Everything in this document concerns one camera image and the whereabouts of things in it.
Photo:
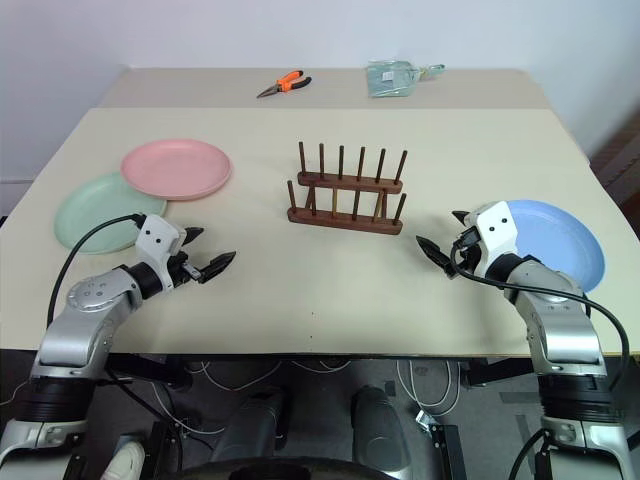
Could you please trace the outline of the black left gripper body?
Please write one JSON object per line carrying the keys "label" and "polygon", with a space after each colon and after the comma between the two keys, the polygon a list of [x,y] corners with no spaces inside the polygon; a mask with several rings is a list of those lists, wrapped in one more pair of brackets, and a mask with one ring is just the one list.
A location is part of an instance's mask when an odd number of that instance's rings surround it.
{"label": "black left gripper body", "polygon": [[182,250],[169,257],[167,272],[173,289],[192,280],[199,281],[201,279],[201,272],[189,263],[187,253]]}

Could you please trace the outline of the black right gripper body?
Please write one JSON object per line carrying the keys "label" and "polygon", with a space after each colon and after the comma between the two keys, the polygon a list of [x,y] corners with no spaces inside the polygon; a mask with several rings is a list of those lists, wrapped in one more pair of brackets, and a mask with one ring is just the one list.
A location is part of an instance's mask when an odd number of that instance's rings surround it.
{"label": "black right gripper body", "polygon": [[450,253],[450,275],[465,272],[470,275],[484,275],[481,268],[481,236],[475,226],[464,230],[453,242]]}

